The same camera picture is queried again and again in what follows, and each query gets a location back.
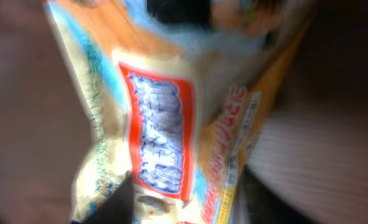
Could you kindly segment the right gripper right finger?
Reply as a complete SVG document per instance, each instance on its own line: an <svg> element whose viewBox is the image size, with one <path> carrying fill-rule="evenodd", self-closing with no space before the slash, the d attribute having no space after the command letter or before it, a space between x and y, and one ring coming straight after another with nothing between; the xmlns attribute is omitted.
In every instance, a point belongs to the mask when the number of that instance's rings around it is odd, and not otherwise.
<svg viewBox="0 0 368 224"><path fill-rule="evenodd" d="M248 168L242 171L233 224L314 224L271 192Z"/></svg>

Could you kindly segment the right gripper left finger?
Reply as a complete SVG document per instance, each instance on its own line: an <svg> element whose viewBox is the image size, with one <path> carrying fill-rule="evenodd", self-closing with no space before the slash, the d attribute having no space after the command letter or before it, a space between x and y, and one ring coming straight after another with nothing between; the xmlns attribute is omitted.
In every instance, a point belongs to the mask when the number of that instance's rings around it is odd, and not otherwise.
<svg viewBox="0 0 368 224"><path fill-rule="evenodd" d="M131 223L134 189L129 171L121 175L78 175L78 223Z"/></svg>

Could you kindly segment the yellow snack bag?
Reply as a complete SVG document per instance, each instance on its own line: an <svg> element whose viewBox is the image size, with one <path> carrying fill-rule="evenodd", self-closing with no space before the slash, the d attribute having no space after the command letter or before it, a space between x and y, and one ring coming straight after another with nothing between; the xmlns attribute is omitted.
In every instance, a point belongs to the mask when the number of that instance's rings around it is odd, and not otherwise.
<svg viewBox="0 0 368 224"><path fill-rule="evenodd" d="M78 175L121 175L131 223L229 223L315 1L46 1L91 123Z"/></svg>

